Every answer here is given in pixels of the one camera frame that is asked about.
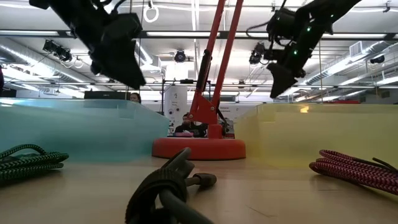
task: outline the table surface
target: table surface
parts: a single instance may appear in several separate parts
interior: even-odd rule
[[[0,186],[1,223],[124,223],[137,186],[164,159],[72,164],[40,178]],[[218,178],[189,187],[188,204],[215,223],[397,223],[398,197],[304,170],[253,161],[194,162]]]

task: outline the pink and black rope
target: pink and black rope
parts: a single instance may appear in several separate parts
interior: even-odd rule
[[[310,163],[315,172],[398,195],[398,170],[389,164],[378,159],[373,160],[381,164],[364,161],[335,151],[319,153],[324,158]]]

